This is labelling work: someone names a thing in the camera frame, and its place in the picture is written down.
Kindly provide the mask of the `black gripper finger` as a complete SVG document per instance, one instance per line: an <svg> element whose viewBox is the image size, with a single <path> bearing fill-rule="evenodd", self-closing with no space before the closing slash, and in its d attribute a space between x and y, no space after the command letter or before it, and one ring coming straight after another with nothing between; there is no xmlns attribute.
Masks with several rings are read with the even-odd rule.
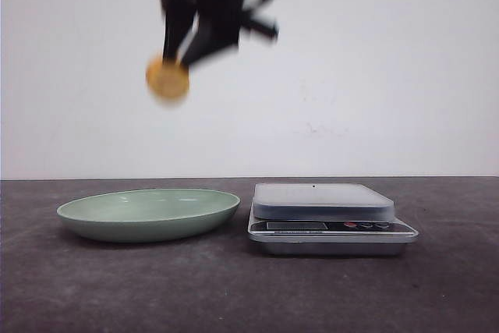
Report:
<svg viewBox="0 0 499 333"><path fill-rule="evenodd" d="M217 54L226 48L237 46L238 43L238 27L216 23L200 16L196 32L180 62L183 66L193 66L204 58Z"/></svg>
<svg viewBox="0 0 499 333"><path fill-rule="evenodd" d="M191 7L170 7L165 11L165 42L162 62L172 63L177 60L180 45L192 29L196 10Z"/></svg>

